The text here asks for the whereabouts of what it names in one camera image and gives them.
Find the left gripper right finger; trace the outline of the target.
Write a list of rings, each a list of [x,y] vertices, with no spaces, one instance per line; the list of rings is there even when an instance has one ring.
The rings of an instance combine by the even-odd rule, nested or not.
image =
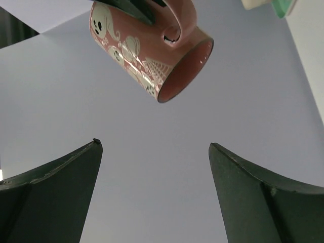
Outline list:
[[[323,187],[289,179],[217,143],[209,160],[228,242],[323,242]]]

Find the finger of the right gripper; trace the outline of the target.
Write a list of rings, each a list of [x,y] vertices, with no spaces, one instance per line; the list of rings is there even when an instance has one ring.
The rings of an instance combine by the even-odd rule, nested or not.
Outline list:
[[[108,23],[112,23],[110,7],[131,16],[146,25],[172,25],[172,16],[165,1],[95,1],[104,8]]]

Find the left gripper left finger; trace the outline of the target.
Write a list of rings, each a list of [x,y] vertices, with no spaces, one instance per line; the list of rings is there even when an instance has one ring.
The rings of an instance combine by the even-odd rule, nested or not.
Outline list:
[[[94,139],[1,180],[1,242],[79,242],[103,154]]]

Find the pink patterned mug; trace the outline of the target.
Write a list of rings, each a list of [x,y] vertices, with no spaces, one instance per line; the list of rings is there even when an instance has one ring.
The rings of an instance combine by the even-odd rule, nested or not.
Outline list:
[[[199,74],[214,40],[197,25],[192,1],[146,1],[153,24],[123,9],[121,1],[94,1],[90,32],[103,48],[157,102],[166,103]]]

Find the cream floral mug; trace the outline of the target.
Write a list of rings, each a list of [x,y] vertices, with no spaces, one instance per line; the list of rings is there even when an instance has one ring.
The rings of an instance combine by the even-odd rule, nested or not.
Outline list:
[[[246,10],[258,8],[270,2],[272,2],[272,0],[241,0],[241,3]]]

